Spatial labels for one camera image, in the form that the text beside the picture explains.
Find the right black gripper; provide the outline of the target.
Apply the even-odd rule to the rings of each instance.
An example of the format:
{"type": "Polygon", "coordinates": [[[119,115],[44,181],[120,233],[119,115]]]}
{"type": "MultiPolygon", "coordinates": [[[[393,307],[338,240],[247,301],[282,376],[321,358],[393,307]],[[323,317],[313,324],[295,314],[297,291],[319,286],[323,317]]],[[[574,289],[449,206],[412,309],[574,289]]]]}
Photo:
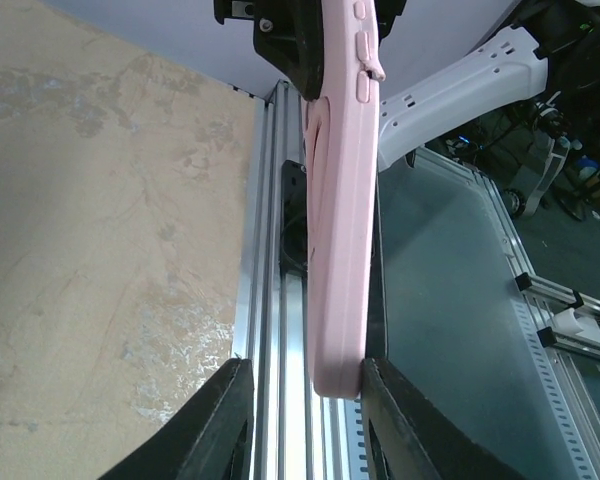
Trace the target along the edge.
{"type": "MultiPolygon", "coordinates": [[[[215,20],[254,21],[258,55],[277,68],[305,100],[320,97],[324,29],[320,0],[213,0],[215,20]]],[[[378,38],[386,38],[407,0],[375,0],[378,38]]]]}

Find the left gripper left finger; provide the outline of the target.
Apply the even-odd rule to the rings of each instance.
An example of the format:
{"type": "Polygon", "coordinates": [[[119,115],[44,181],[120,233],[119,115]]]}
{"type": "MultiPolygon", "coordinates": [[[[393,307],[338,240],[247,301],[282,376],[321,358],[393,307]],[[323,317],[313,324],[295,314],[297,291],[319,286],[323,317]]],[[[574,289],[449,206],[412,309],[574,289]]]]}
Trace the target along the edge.
{"type": "Polygon", "coordinates": [[[254,427],[252,362],[231,358],[104,479],[246,479],[254,427]]]}

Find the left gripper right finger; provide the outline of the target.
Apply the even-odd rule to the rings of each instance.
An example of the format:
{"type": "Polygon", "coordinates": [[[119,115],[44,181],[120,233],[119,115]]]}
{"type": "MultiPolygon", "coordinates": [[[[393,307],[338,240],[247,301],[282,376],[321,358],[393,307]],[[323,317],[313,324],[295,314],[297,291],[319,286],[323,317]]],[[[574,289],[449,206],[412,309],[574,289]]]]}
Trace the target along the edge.
{"type": "Polygon", "coordinates": [[[472,441],[391,362],[362,363],[361,407],[371,479],[521,479],[472,441]]]}

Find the black phone from pink case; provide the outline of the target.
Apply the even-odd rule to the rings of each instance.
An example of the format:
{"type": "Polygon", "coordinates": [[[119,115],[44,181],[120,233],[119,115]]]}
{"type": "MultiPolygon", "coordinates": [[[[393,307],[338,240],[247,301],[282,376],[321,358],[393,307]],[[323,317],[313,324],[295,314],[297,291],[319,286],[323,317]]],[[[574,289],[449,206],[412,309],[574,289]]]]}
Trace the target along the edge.
{"type": "Polygon", "coordinates": [[[388,351],[379,182],[375,182],[366,357],[384,358],[388,351]]]}

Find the pink phone case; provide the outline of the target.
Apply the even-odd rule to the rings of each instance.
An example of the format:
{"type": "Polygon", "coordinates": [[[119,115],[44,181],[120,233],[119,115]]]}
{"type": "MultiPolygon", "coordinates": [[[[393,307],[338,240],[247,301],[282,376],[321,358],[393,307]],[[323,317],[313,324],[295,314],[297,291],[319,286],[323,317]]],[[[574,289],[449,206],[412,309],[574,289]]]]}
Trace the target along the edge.
{"type": "Polygon", "coordinates": [[[314,391],[353,399],[365,357],[380,94],[372,1],[325,1],[324,75],[304,105],[307,361],[314,391]]]}

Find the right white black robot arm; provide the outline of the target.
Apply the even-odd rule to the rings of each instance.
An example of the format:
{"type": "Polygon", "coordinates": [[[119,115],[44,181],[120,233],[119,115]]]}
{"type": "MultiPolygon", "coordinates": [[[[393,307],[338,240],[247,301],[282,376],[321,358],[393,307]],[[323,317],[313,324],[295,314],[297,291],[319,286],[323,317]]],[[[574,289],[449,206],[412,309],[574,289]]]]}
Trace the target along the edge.
{"type": "Polygon", "coordinates": [[[600,1],[532,1],[444,69],[388,99],[381,41],[401,1],[217,1],[219,23],[253,25],[256,53],[304,100],[308,168],[369,173],[497,107],[566,90],[564,66],[600,47],[600,1]]]}

